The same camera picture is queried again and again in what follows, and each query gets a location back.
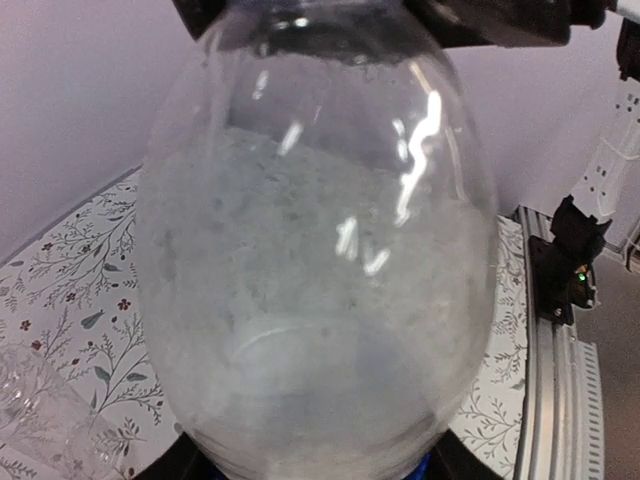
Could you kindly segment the blue label plastic bottle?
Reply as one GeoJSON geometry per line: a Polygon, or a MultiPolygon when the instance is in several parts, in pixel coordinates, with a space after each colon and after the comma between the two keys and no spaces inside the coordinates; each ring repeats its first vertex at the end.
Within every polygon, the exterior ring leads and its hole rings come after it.
{"type": "Polygon", "coordinates": [[[139,310],[230,479],[402,479],[487,349],[496,193],[459,80],[399,1],[232,1],[162,109],[139,310]]]}

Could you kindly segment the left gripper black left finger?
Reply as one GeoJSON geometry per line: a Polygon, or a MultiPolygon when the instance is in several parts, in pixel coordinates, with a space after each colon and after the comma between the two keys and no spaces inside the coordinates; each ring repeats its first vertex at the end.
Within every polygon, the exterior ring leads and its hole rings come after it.
{"type": "Polygon", "coordinates": [[[208,480],[212,478],[212,464],[186,434],[181,434],[163,455],[134,476],[135,480],[208,480]]]}

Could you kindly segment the clear plastic bottle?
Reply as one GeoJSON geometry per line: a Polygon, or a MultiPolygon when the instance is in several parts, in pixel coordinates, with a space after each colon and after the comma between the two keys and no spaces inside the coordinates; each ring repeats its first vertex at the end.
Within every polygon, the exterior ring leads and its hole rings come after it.
{"type": "Polygon", "coordinates": [[[1,440],[65,479],[107,479],[119,456],[100,436],[112,425],[42,357],[1,348],[1,440]]]}

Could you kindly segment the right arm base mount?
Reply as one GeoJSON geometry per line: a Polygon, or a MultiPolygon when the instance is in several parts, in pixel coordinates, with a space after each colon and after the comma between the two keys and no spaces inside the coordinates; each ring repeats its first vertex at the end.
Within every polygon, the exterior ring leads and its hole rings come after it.
{"type": "Polygon", "coordinates": [[[573,326],[574,308],[596,306],[597,288],[592,264],[576,266],[555,243],[538,236],[528,239],[534,313],[554,325],[573,326]]]}

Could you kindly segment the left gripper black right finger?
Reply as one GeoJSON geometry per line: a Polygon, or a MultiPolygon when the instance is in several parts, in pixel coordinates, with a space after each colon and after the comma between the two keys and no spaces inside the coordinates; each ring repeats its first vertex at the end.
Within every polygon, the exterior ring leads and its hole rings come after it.
{"type": "Polygon", "coordinates": [[[447,430],[430,451],[427,480],[500,480],[462,441],[447,430]]]}

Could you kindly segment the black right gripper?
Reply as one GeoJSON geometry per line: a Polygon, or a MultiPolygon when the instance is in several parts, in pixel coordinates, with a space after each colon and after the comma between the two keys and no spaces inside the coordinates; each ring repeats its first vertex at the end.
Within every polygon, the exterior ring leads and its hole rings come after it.
{"type": "Polygon", "coordinates": [[[403,5],[444,49],[566,45],[574,26],[602,26],[605,0],[407,0],[403,5]]]}

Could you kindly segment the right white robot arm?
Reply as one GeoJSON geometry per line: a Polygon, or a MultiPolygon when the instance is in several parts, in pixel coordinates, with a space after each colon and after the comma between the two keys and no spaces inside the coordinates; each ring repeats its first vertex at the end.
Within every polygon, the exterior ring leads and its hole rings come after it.
{"type": "Polygon", "coordinates": [[[502,211],[618,217],[639,162],[635,1],[411,1],[452,57],[502,211]]]}

